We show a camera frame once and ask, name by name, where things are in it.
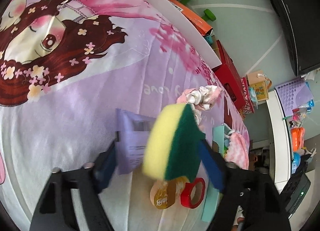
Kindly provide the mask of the pink zigzag striped cloth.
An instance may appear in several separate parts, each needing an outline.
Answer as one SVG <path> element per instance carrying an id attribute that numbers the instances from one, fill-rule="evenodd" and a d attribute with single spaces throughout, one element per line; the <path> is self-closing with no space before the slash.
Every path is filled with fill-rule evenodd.
<path id="1" fill-rule="evenodd" d="M 240 133 L 234 132 L 230 135 L 229 147 L 225 154 L 225 160 L 227 162 L 235 163 L 241 169 L 248 170 L 248 148 L 245 143 L 244 137 Z"/>

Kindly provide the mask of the red tape roll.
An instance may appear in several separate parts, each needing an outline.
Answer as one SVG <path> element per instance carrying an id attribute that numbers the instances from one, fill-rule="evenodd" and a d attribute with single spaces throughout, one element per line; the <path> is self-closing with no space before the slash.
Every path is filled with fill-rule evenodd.
<path id="1" fill-rule="evenodd" d="M 195 209 L 203 201 L 206 183 L 203 178 L 195 178 L 194 182 L 186 183 L 180 195 L 181 205 L 185 208 Z"/>

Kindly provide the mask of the purple packet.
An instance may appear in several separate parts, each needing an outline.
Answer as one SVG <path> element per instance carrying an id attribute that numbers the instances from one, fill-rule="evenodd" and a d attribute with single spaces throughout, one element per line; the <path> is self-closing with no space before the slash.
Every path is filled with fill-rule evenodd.
<path id="1" fill-rule="evenodd" d="M 129 174 L 139 167 L 155 118 L 116 109 L 116 155 L 118 174 Z"/>

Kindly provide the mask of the yellow green scouring sponge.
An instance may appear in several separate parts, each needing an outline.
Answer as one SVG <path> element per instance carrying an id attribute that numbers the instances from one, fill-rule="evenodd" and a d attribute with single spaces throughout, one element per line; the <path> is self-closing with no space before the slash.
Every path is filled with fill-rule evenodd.
<path id="1" fill-rule="evenodd" d="M 142 170 L 155 180 L 186 177 L 193 182 L 200 167 L 199 143 L 205 139 L 189 104 L 163 108 L 150 132 Z"/>

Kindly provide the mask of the round yellow packaged sponge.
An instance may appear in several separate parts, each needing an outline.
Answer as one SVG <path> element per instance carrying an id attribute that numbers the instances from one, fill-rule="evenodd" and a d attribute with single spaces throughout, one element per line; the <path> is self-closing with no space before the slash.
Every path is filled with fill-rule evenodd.
<path id="1" fill-rule="evenodd" d="M 157 180 L 150 190 L 150 201 L 157 209 L 163 210 L 172 206 L 178 199 L 189 180 L 178 177 L 170 181 Z"/>

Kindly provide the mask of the beige pink scrunchie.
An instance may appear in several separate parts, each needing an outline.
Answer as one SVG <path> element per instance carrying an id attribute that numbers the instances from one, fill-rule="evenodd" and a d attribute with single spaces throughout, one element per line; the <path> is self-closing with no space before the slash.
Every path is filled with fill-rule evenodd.
<path id="1" fill-rule="evenodd" d="M 202 112 L 209 111 L 219 96 L 222 88 L 216 85 L 200 86 L 200 88 L 190 88 L 183 91 L 177 98 L 177 104 L 189 104 L 193 110 L 195 121 L 199 126 L 202 120 Z"/>

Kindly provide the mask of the teal shallow cardboard tray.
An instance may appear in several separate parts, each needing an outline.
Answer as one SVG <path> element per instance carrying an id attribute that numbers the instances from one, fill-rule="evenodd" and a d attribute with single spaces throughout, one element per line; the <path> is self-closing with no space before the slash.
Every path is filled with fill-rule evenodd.
<path id="1" fill-rule="evenodd" d="M 226 136 L 230 131 L 231 129 L 226 124 L 213 128 L 213 142 L 217 144 L 217 147 L 219 148 L 218 153 L 220 153 L 221 156 L 225 153 L 225 144 L 229 142 Z M 223 187 L 222 172 L 217 163 L 212 159 L 211 155 L 213 151 L 210 151 L 209 149 L 210 145 L 202 140 L 200 143 L 200 159 L 209 178 L 207 195 L 201 217 L 203 222 L 210 222 L 214 217 L 220 199 L 222 198 L 220 190 Z"/>

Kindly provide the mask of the white desk shelf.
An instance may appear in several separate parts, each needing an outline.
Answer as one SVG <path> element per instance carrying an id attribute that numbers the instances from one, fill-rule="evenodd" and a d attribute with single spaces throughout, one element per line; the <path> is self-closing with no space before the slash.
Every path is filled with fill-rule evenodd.
<path id="1" fill-rule="evenodd" d="M 284 119 L 283 108 L 275 90 L 268 93 L 266 101 L 270 116 L 270 176 L 277 191 L 282 192 L 291 177 L 292 149 L 289 127 Z"/>

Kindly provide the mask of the blue wet wipes pack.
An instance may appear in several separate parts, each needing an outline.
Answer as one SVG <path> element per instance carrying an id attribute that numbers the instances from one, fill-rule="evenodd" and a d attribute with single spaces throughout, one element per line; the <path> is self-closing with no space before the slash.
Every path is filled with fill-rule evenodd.
<path id="1" fill-rule="evenodd" d="M 249 87 L 249 97 L 255 109 L 258 109 L 258 98 L 253 87 Z"/>

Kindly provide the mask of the orange package on shelf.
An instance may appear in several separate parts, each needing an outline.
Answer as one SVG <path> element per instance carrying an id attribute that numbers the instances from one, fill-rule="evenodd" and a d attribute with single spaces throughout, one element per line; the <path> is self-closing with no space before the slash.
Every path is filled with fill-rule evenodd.
<path id="1" fill-rule="evenodd" d="M 291 139 L 293 152 L 298 151 L 304 146 L 305 129 L 303 127 L 293 128 L 291 130 Z"/>

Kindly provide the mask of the red gift box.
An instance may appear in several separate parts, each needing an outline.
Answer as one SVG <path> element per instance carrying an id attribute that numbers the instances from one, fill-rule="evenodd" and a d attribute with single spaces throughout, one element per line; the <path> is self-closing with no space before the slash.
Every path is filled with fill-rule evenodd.
<path id="1" fill-rule="evenodd" d="M 240 75 L 220 40 L 217 40 L 216 43 L 219 50 L 221 65 L 215 67 L 213 72 L 229 94 L 235 107 L 237 109 L 242 109 L 245 106 L 246 101 Z"/>

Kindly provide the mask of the purple perforated basket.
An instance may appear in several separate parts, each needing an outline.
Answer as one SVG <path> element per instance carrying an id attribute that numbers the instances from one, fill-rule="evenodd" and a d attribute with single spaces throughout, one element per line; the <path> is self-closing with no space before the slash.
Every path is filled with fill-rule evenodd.
<path id="1" fill-rule="evenodd" d="M 293 116 L 293 111 L 313 100 L 313 95 L 302 78 L 296 78 L 275 87 L 284 116 Z"/>

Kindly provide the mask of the orange cardboard box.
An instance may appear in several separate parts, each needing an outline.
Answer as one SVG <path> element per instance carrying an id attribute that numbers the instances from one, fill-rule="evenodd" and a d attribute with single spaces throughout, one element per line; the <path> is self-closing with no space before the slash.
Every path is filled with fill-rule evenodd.
<path id="1" fill-rule="evenodd" d="M 168 1 L 194 25 L 202 36 L 208 36 L 211 34 L 213 30 L 212 26 L 204 21 L 198 14 L 189 9 L 187 5 L 182 5 L 178 0 Z"/>

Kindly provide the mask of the white foam board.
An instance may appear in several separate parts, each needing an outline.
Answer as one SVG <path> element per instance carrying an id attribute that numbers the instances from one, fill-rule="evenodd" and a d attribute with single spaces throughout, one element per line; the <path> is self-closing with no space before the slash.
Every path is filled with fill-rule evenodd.
<path id="1" fill-rule="evenodd" d="M 146 0 L 166 17 L 195 48 L 210 68 L 221 65 L 221 61 L 192 23 L 168 0 Z"/>

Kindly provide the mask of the wall mounted black television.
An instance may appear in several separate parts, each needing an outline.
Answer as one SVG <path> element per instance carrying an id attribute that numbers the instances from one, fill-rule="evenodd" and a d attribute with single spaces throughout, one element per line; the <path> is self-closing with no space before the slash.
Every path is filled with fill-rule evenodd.
<path id="1" fill-rule="evenodd" d="M 296 76 L 319 68 L 319 0 L 270 0 Z"/>

